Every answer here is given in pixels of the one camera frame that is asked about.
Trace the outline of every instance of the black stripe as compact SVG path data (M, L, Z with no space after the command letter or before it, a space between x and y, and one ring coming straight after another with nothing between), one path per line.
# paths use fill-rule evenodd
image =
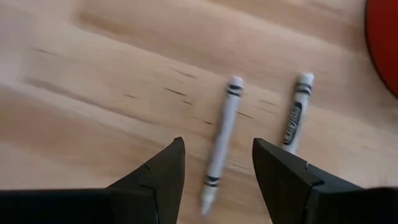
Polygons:
M311 92L308 90L298 90L298 91L296 91L296 93L305 93L305 94L308 94L311 96Z
M232 85L232 84L229 85L229 88L232 90L241 90L242 89L242 87L237 86L237 85Z
M210 187L218 187L218 183L217 184L208 184L208 183L205 183L207 186L210 186Z
M308 87L310 90L312 90L312 86L309 85L309 84L306 84L306 83L297 83L296 84L296 88L299 87L299 86L305 86L305 87Z
M230 94L230 95L241 97L241 95L239 93L234 93L234 92L232 92L230 90L228 90L227 93Z
M206 178L207 178L209 181L212 181L212 182L217 181L217 180L220 179L220 178L218 178L218 177L210 177L209 175L207 175Z

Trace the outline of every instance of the black plastic piece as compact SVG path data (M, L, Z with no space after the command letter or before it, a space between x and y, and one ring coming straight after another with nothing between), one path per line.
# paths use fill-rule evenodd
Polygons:
M398 223L397 189L362 189L263 139L252 150L273 224Z
M174 224L185 176L182 138L106 189L2 190L0 223Z

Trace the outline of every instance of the wood grain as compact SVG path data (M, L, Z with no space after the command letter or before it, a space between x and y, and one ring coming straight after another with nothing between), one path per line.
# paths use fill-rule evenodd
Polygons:
M279 144L316 75L298 154L363 187L398 185L398 101L375 73L364 0L0 0L0 188L105 187L176 136L179 223L271 223L252 139ZM247 81L212 214L200 191L231 75Z

